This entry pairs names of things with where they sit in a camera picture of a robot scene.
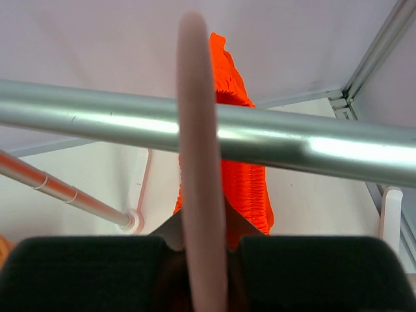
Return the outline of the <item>orange shorts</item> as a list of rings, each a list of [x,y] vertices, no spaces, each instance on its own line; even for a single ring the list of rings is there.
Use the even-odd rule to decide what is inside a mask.
[[[214,72],[216,102],[254,109],[244,81],[225,50],[226,38],[211,33],[209,45]],[[223,160],[222,186],[226,198],[227,245],[237,249],[241,237],[270,234],[274,213],[270,204],[264,166]]]

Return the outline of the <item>pink clothes hanger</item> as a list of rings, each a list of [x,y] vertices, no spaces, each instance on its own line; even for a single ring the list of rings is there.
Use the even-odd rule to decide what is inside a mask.
[[[207,25],[198,12],[187,12],[179,22],[176,82],[181,216],[192,305],[195,311],[226,311],[226,232],[215,90]]]

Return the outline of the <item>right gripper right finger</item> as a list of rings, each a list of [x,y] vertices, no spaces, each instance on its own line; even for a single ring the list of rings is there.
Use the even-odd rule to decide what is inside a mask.
[[[244,237],[229,311],[414,311],[396,253],[372,237]]]

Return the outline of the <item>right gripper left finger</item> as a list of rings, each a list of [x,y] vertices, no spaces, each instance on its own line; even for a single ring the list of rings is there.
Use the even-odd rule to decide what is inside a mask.
[[[1,269],[2,311],[184,311],[158,237],[35,237]]]

